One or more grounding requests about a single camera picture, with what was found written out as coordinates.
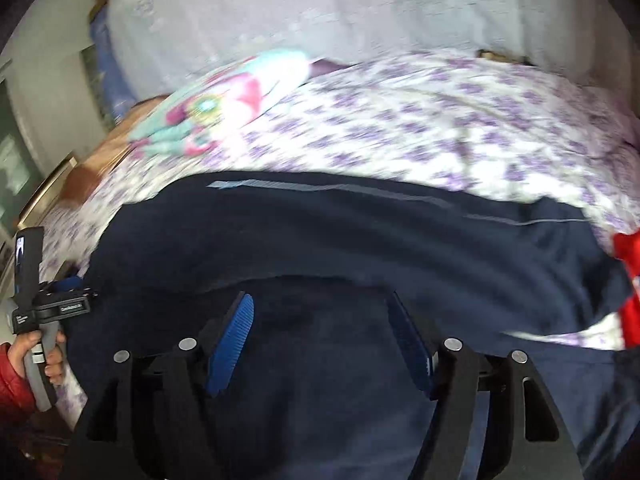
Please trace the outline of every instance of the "gray stripe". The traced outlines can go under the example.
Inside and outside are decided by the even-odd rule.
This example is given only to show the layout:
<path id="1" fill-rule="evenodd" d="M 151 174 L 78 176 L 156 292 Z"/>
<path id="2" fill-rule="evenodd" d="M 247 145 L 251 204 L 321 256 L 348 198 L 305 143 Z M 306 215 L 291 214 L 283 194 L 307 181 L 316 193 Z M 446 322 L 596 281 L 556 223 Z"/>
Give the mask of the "gray stripe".
<path id="1" fill-rule="evenodd" d="M 378 189 L 375 187 L 358 186 L 357 184 L 329 184 L 326 186 L 313 186 L 312 184 L 297 184 L 293 182 L 278 182 L 273 180 L 216 180 L 207 187 L 213 189 L 233 189 L 235 187 L 260 187 L 263 189 L 283 189 L 287 191 L 302 191 L 302 192 L 315 192 L 315 191 L 348 191 L 351 193 L 361 193 L 366 195 L 379 196 L 382 198 L 390 198 L 392 200 L 401 200 L 403 202 L 425 202 L 432 205 L 436 205 L 446 210 L 458 210 L 459 207 L 455 204 L 449 203 L 446 200 L 434 198 L 431 196 L 419 196 L 419 195 L 407 195 L 403 193 L 396 193 L 393 191 L 387 191 L 385 189 Z M 587 222 L 584 218 L 541 218 L 536 220 L 529 220 L 527 222 L 516 222 L 509 218 L 500 218 L 495 216 L 483 216 L 476 214 L 469 214 L 462 212 L 462 216 L 471 220 L 483 220 L 489 222 L 498 222 L 501 224 L 507 224 L 511 226 L 527 226 L 534 224 L 542 224 L 545 222 L 563 224 L 566 222 Z"/>

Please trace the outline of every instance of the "floral bedsheet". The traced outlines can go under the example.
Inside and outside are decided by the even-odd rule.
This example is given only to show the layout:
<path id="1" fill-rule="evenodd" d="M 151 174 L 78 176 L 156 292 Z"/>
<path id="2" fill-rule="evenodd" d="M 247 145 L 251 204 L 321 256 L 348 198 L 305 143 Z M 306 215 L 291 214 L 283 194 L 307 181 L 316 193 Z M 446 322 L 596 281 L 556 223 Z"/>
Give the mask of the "floral bedsheet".
<path id="1" fill-rule="evenodd" d="M 611 234 L 640 224 L 639 133 L 611 94 L 535 68 L 449 50 L 389 55 L 313 79 L 206 155 L 130 156 L 80 209 L 47 216 L 41 274 L 50 280 L 68 258 L 86 268 L 123 203 L 219 170 L 373 176 L 515 202 L 550 196 L 582 208 L 610 250 Z M 543 339 L 623 345 L 616 315 Z M 71 373 L 59 395 L 74 425 L 86 397 Z"/>

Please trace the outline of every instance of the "dark navy garment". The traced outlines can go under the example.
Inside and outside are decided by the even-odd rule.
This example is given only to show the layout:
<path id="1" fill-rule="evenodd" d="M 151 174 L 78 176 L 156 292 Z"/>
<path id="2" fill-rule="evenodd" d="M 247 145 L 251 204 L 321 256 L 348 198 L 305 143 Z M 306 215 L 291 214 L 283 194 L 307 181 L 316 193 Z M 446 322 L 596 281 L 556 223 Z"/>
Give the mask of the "dark navy garment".
<path id="1" fill-rule="evenodd" d="M 238 290 L 254 297 L 231 384 L 206 407 L 232 478 L 407 478 L 433 403 L 388 325 L 390 290 L 476 351 L 529 353 L 587 478 L 604 478 L 640 420 L 635 352 L 502 334 L 576 332 L 631 292 L 581 212 L 549 199 L 492 202 L 326 174 L 200 174 L 123 206 L 86 282 L 100 301 L 67 329 L 90 395 L 115 351 L 166 351 Z M 465 478 L 478 467 L 486 407 L 479 396 Z"/>

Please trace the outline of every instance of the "red garment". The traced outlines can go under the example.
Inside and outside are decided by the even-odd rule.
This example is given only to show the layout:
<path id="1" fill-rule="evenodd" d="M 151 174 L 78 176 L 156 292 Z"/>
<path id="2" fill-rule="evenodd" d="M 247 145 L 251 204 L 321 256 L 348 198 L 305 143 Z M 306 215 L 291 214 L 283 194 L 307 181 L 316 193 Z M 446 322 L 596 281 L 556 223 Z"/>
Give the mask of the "red garment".
<path id="1" fill-rule="evenodd" d="M 27 380 L 18 375 L 9 362 L 11 345 L 0 346 L 0 427 L 19 426 L 36 410 L 36 400 Z"/>
<path id="2" fill-rule="evenodd" d="M 640 276 L 640 231 L 632 235 L 614 235 L 613 247 L 616 257 L 626 263 L 631 279 Z M 631 348 L 640 345 L 640 299 L 637 289 L 620 309 L 620 323 L 625 346 Z"/>

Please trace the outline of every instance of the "white curtain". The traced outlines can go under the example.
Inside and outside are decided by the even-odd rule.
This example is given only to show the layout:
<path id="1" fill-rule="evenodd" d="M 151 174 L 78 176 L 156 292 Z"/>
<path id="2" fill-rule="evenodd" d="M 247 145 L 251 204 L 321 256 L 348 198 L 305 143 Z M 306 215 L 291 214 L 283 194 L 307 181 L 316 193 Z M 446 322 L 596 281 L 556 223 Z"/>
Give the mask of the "white curtain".
<path id="1" fill-rule="evenodd" d="M 109 25 L 139 99 L 275 46 L 342 62 L 487 48 L 632 99 L 636 50 L 606 0 L 110 0 Z"/>

